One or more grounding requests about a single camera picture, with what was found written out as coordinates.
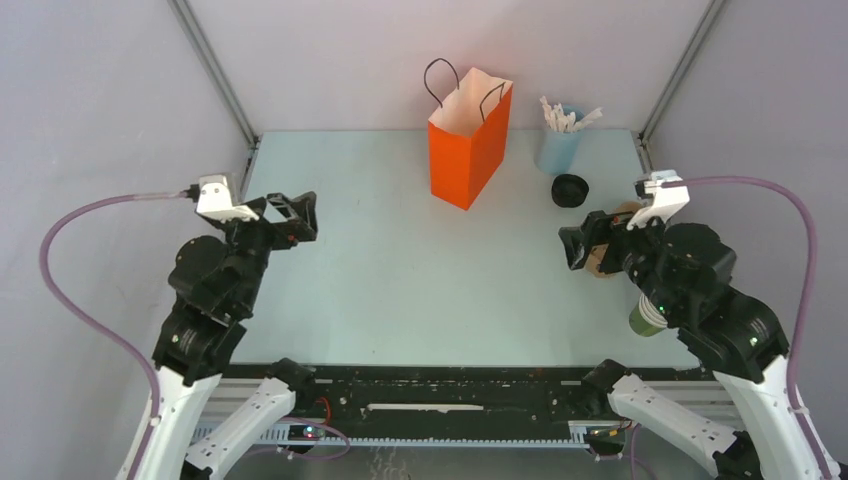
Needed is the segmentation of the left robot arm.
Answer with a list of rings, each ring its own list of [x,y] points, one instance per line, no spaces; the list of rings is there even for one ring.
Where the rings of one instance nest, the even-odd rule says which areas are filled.
[[[222,479],[286,415],[304,416],[316,403],[313,372],[283,358],[218,427],[193,434],[207,402],[243,339],[274,251],[316,240],[317,195],[269,194],[215,220],[222,239],[204,235],[178,251],[168,283],[175,303],[163,322],[152,360],[159,384],[119,479]]]

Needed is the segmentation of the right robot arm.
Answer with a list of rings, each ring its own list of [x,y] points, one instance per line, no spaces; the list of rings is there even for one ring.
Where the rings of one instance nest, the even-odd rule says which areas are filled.
[[[742,427],[698,415],[605,360],[581,382],[581,402],[596,418],[612,413],[653,431],[716,479],[843,479],[844,463],[816,456],[817,437],[789,404],[789,343],[776,314],[731,284],[735,252],[708,226],[651,219],[629,227],[625,213],[594,211],[563,227],[568,266],[584,268],[596,247],[599,269],[624,273],[649,306],[729,394]]]

